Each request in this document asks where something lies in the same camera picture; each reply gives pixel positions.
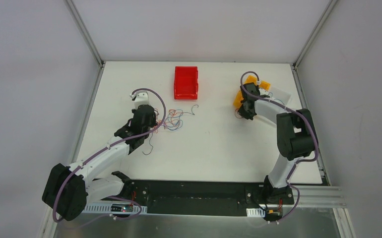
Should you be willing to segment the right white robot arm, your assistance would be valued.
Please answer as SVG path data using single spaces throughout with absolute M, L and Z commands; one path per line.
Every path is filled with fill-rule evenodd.
M 272 171 L 265 177 L 260 192 L 260 203 L 293 203 L 290 178 L 300 162 L 308 162 L 318 148 L 318 140 L 307 109 L 292 110 L 285 105 L 261 95 L 255 83 L 241 85 L 242 101 L 238 114 L 253 120 L 263 116 L 276 124 L 278 159 Z

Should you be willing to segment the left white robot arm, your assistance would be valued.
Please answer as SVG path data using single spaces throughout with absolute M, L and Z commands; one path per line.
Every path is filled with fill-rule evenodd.
M 71 221 L 81 214 L 89 203 L 109 196 L 119 200 L 131 197 L 132 187 L 127 177 L 119 171 L 105 178 L 98 175 L 116 161 L 139 148 L 156 125 L 156 113 L 150 105 L 140 105 L 132 110 L 133 117 L 118 129 L 106 146 L 88 159 L 68 166 L 55 165 L 48 177 L 42 201 L 61 219 Z

